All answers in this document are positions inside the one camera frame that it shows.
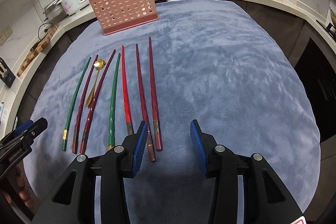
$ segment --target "gold spoon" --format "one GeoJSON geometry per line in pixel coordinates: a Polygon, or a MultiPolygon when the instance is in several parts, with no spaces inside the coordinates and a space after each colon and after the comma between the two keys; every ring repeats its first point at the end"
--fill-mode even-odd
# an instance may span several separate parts
{"type": "Polygon", "coordinates": [[[100,70],[105,67],[105,60],[98,59],[93,65],[94,65],[94,68],[97,70],[97,75],[96,75],[96,79],[94,81],[93,87],[92,87],[92,89],[89,93],[89,96],[86,99],[86,104],[85,105],[87,107],[89,107],[89,105],[91,104],[91,101],[92,101],[92,98],[93,98],[93,95],[94,95],[95,89],[96,89],[96,83],[97,83],[98,75],[99,75],[100,70]]]}

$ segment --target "dark cabinet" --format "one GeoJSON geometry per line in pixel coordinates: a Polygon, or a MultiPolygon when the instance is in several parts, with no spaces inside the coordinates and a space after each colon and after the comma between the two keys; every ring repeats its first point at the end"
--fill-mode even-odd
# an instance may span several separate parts
{"type": "Polygon", "coordinates": [[[336,65],[335,53],[313,31],[301,58],[295,66],[310,101],[316,124],[320,130],[320,142],[335,135],[336,128],[336,65]]]}
{"type": "Polygon", "coordinates": [[[288,58],[305,21],[279,9],[251,2],[247,3],[246,12],[276,41],[288,58]]]}
{"type": "Polygon", "coordinates": [[[293,68],[295,68],[305,48],[307,47],[312,32],[313,27],[308,22],[305,22],[288,57],[288,61],[293,66],[293,68]]]}

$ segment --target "towel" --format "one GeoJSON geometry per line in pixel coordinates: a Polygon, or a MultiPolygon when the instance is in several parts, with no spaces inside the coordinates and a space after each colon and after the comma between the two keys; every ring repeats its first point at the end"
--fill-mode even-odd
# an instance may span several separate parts
{"type": "MultiPolygon", "coordinates": [[[[163,150],[156,152],[154,164],[145,151],[135,179],[124,179],[130,223],[208,222],[215,180],[204,178],[199,171],[189,131],[193,119],[234,153],[261,153],[305,211],[319,180],[320,135],[305,88],[279,46],[230,1],[168,1],[156,4],[156,8],[159,20],[112,35],[103,36],[99,23],[92,23],[57,62],[31,117],[45,117],[48,128],[35,139],[32,152],[24,159],[26,176],[36,195],[44,198],[76,157],[71,152],[75,114],[66,152],[61,150],[62,136],[69,102],[89,56],[99,54],[107,60],[113,49],[118,52],[122,44],[125,46],[128,95],[137,130],[142,120],[135,60],[138,43],[148,116],[152,117],[148,65],[151,36],[163,150]],[[225,24],[215,25],[214,20],[225,24]]],[[[89,157],[102,155],[107,149],[115,65],[116,57],[97,100],[86,149],[89,157]]],[[[127,135],[120,80],[116,144],[127,135]]],[[[83,111],[80,138],[88,112],[88,108],[83,111]]],[[[99,187],[100,178],[95,224],[100,223],[99,187]]],[[[241,195],[238,212],[240,224],[244,220],[241,195]]]]}

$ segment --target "red chopstick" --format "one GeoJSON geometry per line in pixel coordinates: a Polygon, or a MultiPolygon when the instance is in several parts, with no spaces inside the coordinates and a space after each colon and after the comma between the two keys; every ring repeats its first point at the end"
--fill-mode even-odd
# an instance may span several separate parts
{"type": "Polygon", "coordinates": [[[162,147],[160,120],[159,120],[158,100],[156,97],[156,86],[155,86],[151,37],[149,37],[149,71],[150,71],[150,79],[151,79],[152,113],[153,113],[155,148],[157,151],[161,151],[163,147],[162,147]]]}
{"type": "Polygon", "coordinates": [[[138,83],[139,83],[139,94],[140,94],[142,119],[148,124],[147,149],[148,149],[149,160],[151,162],[154,162],[154,161],[156,161],[156,157],[155,157],[154,148],[153,148],[151,129],[150,129],[149,122],[148,122],[148,114],[147,114],[145,93],[144,93],[143,84],[142,84],[142,75],[141,75],[138,44],[135,45],[135,48],[136,48],[136,65],[137,65],[137,70],[138,70],[138,83]]]}
{"type": "Polygon", "coordinates": [[[94,64],[97,61],[97,59],[98,59],[98,55],[96,55],[96,58],[93,61],[91,70],[89,72],[89,75],[87,76],[86,83],[85,83],[85,86],[84,86],[84,90],[83,90],[83,93],[82,93],[82,98],[81,98],[81,101],[80,101],[79,107],[78,107],[78,113],[77,113],[77,118],[76,118],[75,130],[73,131],[73,142],[72,142],[72,152],[74,154],[77,154],[77,149],[78,149],[78,136],[79,136],[79,129],[80,129],[80,126],[81,126],[81,118],[82,118],[82,113],[83,113],[85,96],[86,96],[87,89],[89,87],[89,83],[90,83],[90,79],[91,79],[93,69],[95,68],[94,64]]]}
{"type": "Polygon", "coordinates": [[[128,99],[124,45],[121,46],[121,71],[122,71],[122,79],[123,79],[123,94],[124,94],[124,107],[125,107],[127,134],[132,135],[134,134],[134,130],[133,130],[133,124],[132,124],[131,107],[130,107],[129,99],[128,99]]]}
{"type": "Polygon", "coordinates": [[[116,50],[114,49],[114,51],[112,52],[112,54],[110,56],[109,61],[107,62],[106,66],[105,66],[104,72],[103,72],[103,74],[102,74],[102,76],[100,78],[99,84],[97,86],[97,90],[96,90],[96,92],[94,94],[94,97],[92,99],[92,102],[91,102],[91,105],[90,105],[89,114],[87,116],[87,121],[86,121],[84,132],[83,132],[83,138],[82,138],[81,150],[80,150],[81,154],[85,153],[86,145],[87,145],[87,140],[89,138],[89,131],[90,131],[90,127],[91,127],[91,123],[92,123],[92,118],[93,118],[93,112],[95,111],[97,99],[98,99],[101,87],[103,85],[103,81],[104,81],[105,75],[107,73],[107,70],[109,69],[109,66],[111,64],[111,61],[112,61],[115,53],[116,53],[116,50]]]}

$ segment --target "chopstick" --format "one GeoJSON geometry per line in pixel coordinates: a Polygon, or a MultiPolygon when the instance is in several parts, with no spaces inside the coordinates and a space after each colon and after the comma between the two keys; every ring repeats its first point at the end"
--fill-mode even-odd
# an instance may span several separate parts
{"type": "Polygon", "coordinates": [[[161,151],[163,149],[163,147],[162,147],[160,120],[159,120],[158,100],[157,100],[157,96],[156,96],[156,86],[155,86],[153,51],[152,51],[152,39],[151,39],[151,37],[149,37],[149,71],[150,71],[150,79],[151,79],[152,113],[153,113],[155,148],[156,148],[157,151],[161,151]]]}
{"type": "Polygon", "coordinates": [[[124,108],[125,108],[125,120],[127,127],[127,134],[134,134],[131,107],[129,104],[128,90],[127,90],[127,80],[126,80],[126,69],[125,69],[125,48],[124,45],[121,46],[121,72],[123,80],[123,95],[124,95],[124,108]]]}
{"type": "Polygon", "coordinates": [[[93,69],[95,68],[94,64],[97,61],[97,59],[98,59],[98,55],[96,55],[96,58],[93,61],[91,70],[89,72],[89,75],[87,76],[86,83],[85,83],[85,86],[84,86],[84,90],[83,90],[83,93],[82,93],[82,98],[81,98],[81,101],[80,101],[79,107],[78,107],[78,113],[77,113],[77,118],[76,118],[75,129],[73,131],[73,142],[72,142],[72,152],[74,154],[77,154],[77,149],[78,149],[78,136],[79,136],[79,129],[80,129],[80,126],[81,126],[81,118],[82,118],[82,113],[83,113],[85,96],[86,96],[87,89],[89,87],[89,83],[90,83],[90,79],[91,79],[93,69]]]}
{"type": "Polygon", "coordinates": [[[155,157],[154,148],[153,148],[151,130],[150,130],[149,122],[148,122],[145,93],[144,93],[143,84],[142,84],[138,44],[136,44],[135,47],[136,47],[136,65],[137,65],[137,71],[138,71],[138,83],[139,83],[139,94],[140,94],[140,102],[141,102],[142,119],[148,124],[147,149],[148,149],[149,160],[151,162],[154,162],[156,161],[156,157],[155,157]]]}
{"type": "Polygon", "coordinates": [[[106,67],[104,69],[104,72],[100,78],[100,81],[99,81],[99,84],[98,84],[98,87],[97,87],[97,90],[94,94],[94,97],[92,99],[92,102],[91,102],[91,106],[90,106],[90,110],[89,110],[89,113],[88,113],[88,116],[87,116],[87,121],[86,121],[86,124],[85,124],[85,128],[84,128],[84,132],[83,132],[83,137],[82,137],[82,143],[81,143],[81,149],[80,149],[80,153],[81,154],[84,154],[85,153],[85,150],[86,150],[86,146],[87,146],[87,140],[88,140],[88,137],[89,137],[89,132],[90,132],[90,127],[91,127],[91,123],[92,123],[92,118],[93,118],[93,112],[95,111],[95,107],[96,107],[96,104],[97,104],[97,99],[98,99],[98,96],[99,96],[99,92],[101,90],[101,87],[103,85],[103,81],[104,81],[104,78],[105,78],[105,75],[107,73],[107,70],[109,69],[109,66],[111,64],[111,61],[114,57],[116,53],[116,50],[114,49],[111,56],[110,56],[110,59],[108,60],[107,64],[106,64],[106,67]]]}
{"type": "Polygon", "coordinates": [[[81,83],[82,83],[83,78],[84,78],[84,74],[85,74],[85,72],[86,72],[86,70],[87,70],[87,68],[89,66],[90,61],[91,61],[91,57],[89,57],[89,59],[87,60],[85,66],[84,66],[82,75],[81,75],[81,77],[78,80],[75,93],[73,94],[73,97],[72,97],[72,100],[71,100],[71,103],[70,103],[70,107],[69,107],[69,111],[68,111],[68,116],[67,116],[67,121],[65,123],[64,131],[63,131],[63,140],[62,140],[62,150],[63,151],[67,150],[68,135],[69,135],[69,128],[70,128],[70,122],[71,122],[72,113],[73,113],[74,108],[75,108],[75,102],[76,102],[77,94],[78,94],[78,91],[79,91],[79,87],[81,86],[81,83]]]}
{"type": "Polygon", "coordinates": [[[115,132],[115,110],[116,110],[116,95],[117,95],[119,61],[120,61],[120,53],[118,54],[117,63],[115,65],[114,78],[113,78],[113,84],[112,84],[112,95],[111,95],[111,103],[110,103],[108,150],[111,150],[116,145],[114,132],[115,132]]]}

